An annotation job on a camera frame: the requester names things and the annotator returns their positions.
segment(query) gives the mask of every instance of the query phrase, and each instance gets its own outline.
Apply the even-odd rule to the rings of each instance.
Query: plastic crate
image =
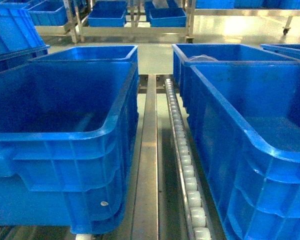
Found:
[[[264,50],[300,59],[300,44],[262,44]]]
[[[264,0],[263,6],[267,9],[279,9],[281,0]]]
[[[300,0],[281,0],[280,8],[300,10]]]
[[[173,76],[180,88],[183,106],[188,107],[191,91],[191,65],[300,65],[300,60],[242,44],[173,44]],[[191,60],[193,56],[204,60]]]
[[[138,62],[138,46],[79,46],[30,59],[31,62]]]
[[[138,123],[136,69],[45,62],[0,73],[0,226],[102,234],[120,224]]]
[[[235,0],[235,8],[262,8],[264,0]]]
[[[41,2],[42,0],[5,0],[0,2],[0,7],[7,9],[30,9]]]
[[[233,9],[235,0],[197,0],[197,9]]]
[[[93,9],[103,10],[126,10],[128,3],[126,1],[97,1],[93,6]]]
[[[169,8],[178,8],[178,4],[174,0],[167,0],[166,1]],[[150,22],[150,10],[155,9],[155,5],[152,1],[145,1],[144,2],[144,11],[145,11],[145,17],[146,21]]]
[[[0,55],[0,72],[26,64],[29,59],[47,55],[48,48],[49,45]]]
[[[67,13],[61,1],[43,1],[29,9],[36,26],[63,26],[67,23]]]
[[[0,7],[0,55],[42,46],[28,11]]]
[[[124,27],[127,11],[125,9],[93,9],[88,16],[90,27]]]
[[[228,240],[300,239],[300,66],[191,66],[189,126]]]
[[[150,10],[151,27],[184,28],[186,27],[187,16],[185,11],[178,8],[160,8]]]

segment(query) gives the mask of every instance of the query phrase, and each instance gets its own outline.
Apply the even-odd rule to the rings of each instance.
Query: caster wheel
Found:
[[[284,35],[284,36],[287,35],[288,32],[289,32],[289,29],[286,29],[286,28],[285,28],[285,29],[283,30],[283,35]]]
[[[186,39],[186,43],[187,44],[193,44],[194,43],[194,39],[193,38],[187,38]]]

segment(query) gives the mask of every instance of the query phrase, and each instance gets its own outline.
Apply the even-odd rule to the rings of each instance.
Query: metal bar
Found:
[[[196,9],[195,16],[300,17],[300,10],[285,9]]]
[[[149,75],[132,221],[133,240],[158,240],[158,151],[156,76]]]
[[[292,22],[292,18],[293,18],[293,16],[288,17],[284,29],[290,29],[290,24]]]
[[[79,42],[79,38],[78,38],[78,35],[77,35],[77,32],[76,32],[76,24],[75,24],[74,16],[72,14],[70,1],[69,0],[63,0],[63,4],[64,4],[64,7],[65,7],[68,22],[70,24],[70,36],[71,36],[72,42],[74,44],[77,44]]]
[[[193,232],[193,228],[192,228],[190,210],[189,210],[188,199],[187,199],[187,194],[186,194],[185,179],[184,179],[183,168],[182,168],[182,163],[181,163],[181,156],[180,156],[180,152],[179,152],[180,149],[179,149],[179,146],[178,146],[176,127],[175,127],[175,123],[174,123],[174,119],[173,119],[171,99],[175,99],[175,102],[176,102],[176,104],[175,104],[176,108],[175,109],[176,109],[177,115],[182,116],[182,114],[181,114],[181,110],[180,110],[180,107],[179,107],[179,103],[178,103],[176,93],[174,91],[171,91],[171,89],[173,89],[172,86],[173,85],[172,85],[170,79],[165,80],[166,95],[167,95],[167,102],[168,102],[168,111],[169,111],[169,117],[170,117],[170,123],[171,123],[171,127],[172,127],[172,135],[173,135],[173,141],[174,141],[173,146],[174,146],[174,149],[175,149],[177,171],[178,171],[178,175],[179,175],[179,179],[180,179],[180,185],[181,185],[182,196],[183,196],[184,216],[185,216],[186,223],[187,223],[188,237],[189,237],[189,239],[193,239],[194,232]],[[184,124],[184,121],[183,121],[182,117],[180,118],[180,123],[181,123],[182,129],[184,131],[185,130],[185,124]],[[201,182],[200,182],[200,178],[199,178],[198,170],[197,170],[197,167],[196,167],[196,163],[194,161],[194,156],[193,156],[192,150],[190,148],[189,140],[186,137],[186,135],[185,135],[185,140],[186,140],[186,145],[188,146],[187,150],[188,150],[188,154],[190,155],[191,165],[193,166],[193,170],[194,170],[194,177],[196,178],[197,190],[200,192],[201,206],[204,209],[204,212],[205,212],[205,215],[206,215],[206,226],[210,231],[211,239],[212,240],[225,239],[224,238],[224,233],[219,232],[218,233],[219,236],[218,237],[216,236],[216,232],[215,232],[215,229],[214,229],[212,221],[211,221],[211,216],[210,216],[210,213],[209,213],[207,201],[206,201],[206,198],[205,198],[205,195],[204,195],[203,187],[202,187]]]
[[[82,34],[86,37],[149,37],[152,35],[183,35],[186,27],[90,27],[84,26]]]

